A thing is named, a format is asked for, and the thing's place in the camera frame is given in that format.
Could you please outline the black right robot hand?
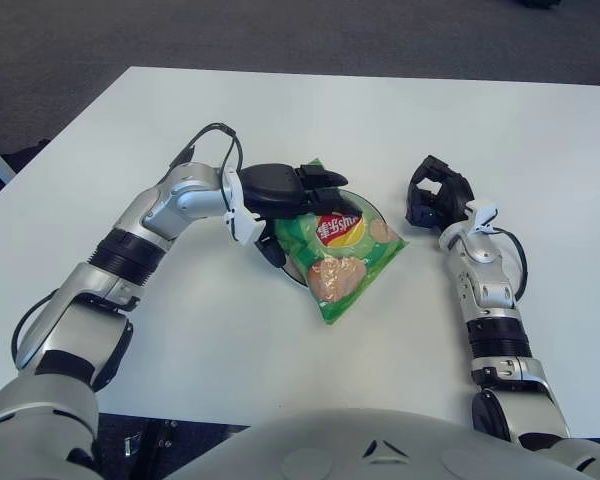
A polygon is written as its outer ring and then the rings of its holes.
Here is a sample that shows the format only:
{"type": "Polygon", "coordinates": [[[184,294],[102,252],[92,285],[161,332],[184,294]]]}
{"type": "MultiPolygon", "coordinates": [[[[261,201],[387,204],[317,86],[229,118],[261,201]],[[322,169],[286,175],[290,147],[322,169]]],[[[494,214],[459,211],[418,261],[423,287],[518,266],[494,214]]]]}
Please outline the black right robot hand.
{"type": "Polygon", "coordinates": [[[437,157],[428,155],[408,184],[405,219],[412,226],[443,231],[467,219],[464,208],[473,199],[464,176],[437,157]],[[440,185],[437,193],[419,187],[425,179],[440,185]]]}

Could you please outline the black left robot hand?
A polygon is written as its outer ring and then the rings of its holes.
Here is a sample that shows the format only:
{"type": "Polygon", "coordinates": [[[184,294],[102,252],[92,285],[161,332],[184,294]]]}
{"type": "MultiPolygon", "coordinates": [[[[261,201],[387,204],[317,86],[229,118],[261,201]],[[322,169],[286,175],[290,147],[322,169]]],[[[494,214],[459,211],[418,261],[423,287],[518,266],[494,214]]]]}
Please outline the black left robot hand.
{"type": "Polygon", "coordinates": [[[286,264],[286,254],[274,231],[276,220],[295,219],[306,214],[361,214],[357,205],[340,194],[339,188],[348,180],[318,164],[304,164],[298,168],[279,163],[260,164],[239,171],[238,177],[244,205],[265,221],[265,228],[255,245],[277,268],[286,264]]]}

